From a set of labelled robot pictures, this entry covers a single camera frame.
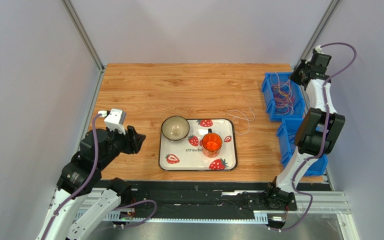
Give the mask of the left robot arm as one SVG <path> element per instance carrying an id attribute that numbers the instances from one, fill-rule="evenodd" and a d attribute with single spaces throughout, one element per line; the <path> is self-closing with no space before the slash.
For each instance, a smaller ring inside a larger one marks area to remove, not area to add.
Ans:
<path id="1" fill-rule="evenodd" d="M 113 209 L 132 202 L 132 186 L 120 179 L 109 181 L 98 201 L 75 221 L 74 218 L 102 179 L 104 170 L 120 154 L 137 154 L 146 135 L 128 126 L 118 130 L 92 129 L 81 140 L 79 151 L 65 165 L 56 184 L 50 212 L 37 236 L 39 240 L 81 240 L 88 237 Z"/>

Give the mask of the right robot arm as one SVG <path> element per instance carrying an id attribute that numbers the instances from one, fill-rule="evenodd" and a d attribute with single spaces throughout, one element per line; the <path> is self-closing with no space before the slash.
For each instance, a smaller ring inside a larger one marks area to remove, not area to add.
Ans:
<path id="1" fill-rule="evenodd" d="M 315 51 L 309 60 L 301 60 L 288 77 L 305 88 L 310 108 L 295 134 L 292 158 L 268 184 L 263 200 L 269 209 L 284 210 L 292 204 L 298 182 L 313 163 L 333 150 L 344 127 L 346 118 L 334 108 L 331 77 L 326 74 L 331 58 Z"/>

